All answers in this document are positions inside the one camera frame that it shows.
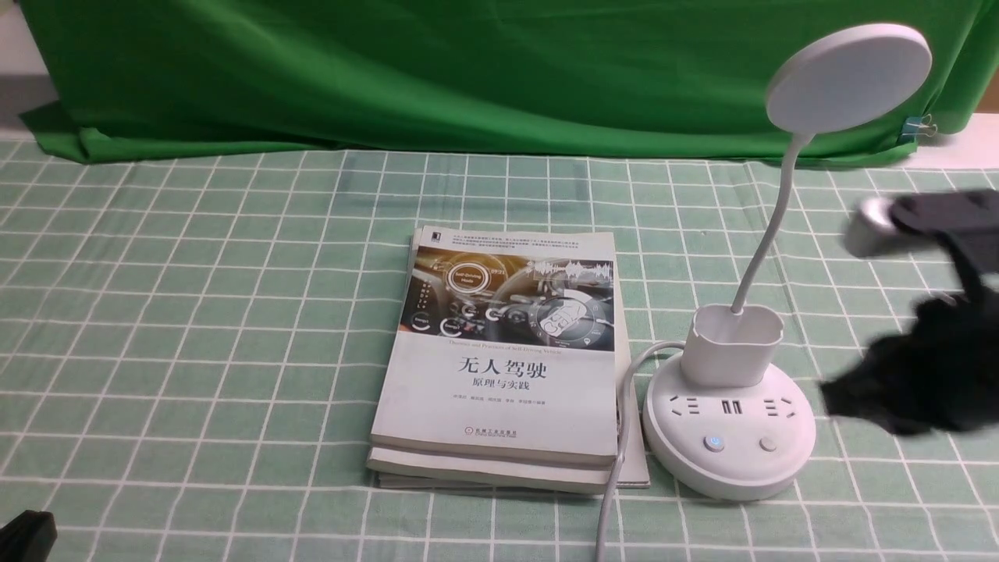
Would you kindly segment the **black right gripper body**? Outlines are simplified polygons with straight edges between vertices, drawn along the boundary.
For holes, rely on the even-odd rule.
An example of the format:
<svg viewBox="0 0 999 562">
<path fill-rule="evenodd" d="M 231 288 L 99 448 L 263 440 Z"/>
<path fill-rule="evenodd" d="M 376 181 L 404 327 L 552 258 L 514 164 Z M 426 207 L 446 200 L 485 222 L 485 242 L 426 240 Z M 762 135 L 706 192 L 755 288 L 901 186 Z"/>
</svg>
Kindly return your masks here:
<svg viewBox="0 0 999 562">
<path fill-rule="evenodd" d="M 995 291 L 985 284 L 984 276 L 997 273 L 997 244 L 997 234 L 958 236 L 958 278 L 970 304 L 984 306 L 994 300 Z"/>
</svg>

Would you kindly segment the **right gripper black finger with grey tip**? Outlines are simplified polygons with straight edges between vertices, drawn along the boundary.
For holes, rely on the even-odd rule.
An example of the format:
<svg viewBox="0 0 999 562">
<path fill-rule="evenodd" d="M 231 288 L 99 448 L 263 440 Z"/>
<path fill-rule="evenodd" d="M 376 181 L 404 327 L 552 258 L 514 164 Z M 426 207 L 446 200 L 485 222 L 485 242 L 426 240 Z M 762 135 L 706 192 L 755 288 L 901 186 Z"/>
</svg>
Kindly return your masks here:
<svg viewBox="0 0 999 562">
<path fill-rule="evenodd" d="M 997 234 L 998 192 L 958 190 L 868 197 L 854 208 L 843 234 L 850 255 L 878 258 L 945 248 L 961 234 Z"/>
</svg>

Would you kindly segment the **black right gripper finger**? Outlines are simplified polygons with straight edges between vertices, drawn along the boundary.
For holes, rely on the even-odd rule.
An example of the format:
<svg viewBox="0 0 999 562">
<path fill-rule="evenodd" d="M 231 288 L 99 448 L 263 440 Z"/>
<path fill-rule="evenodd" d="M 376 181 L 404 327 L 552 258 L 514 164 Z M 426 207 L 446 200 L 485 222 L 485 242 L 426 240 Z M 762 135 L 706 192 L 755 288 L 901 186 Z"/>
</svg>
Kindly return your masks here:
<svg viewBox="0 0 999 562">
<path fill-rule="evenodd" d="M 919 302 L 909 331 L 874 340 L 859 363 L 821 382 L 819 392 L 829 416 L 895 436 L 997 426 L 996 293 Z"/>
</svg>

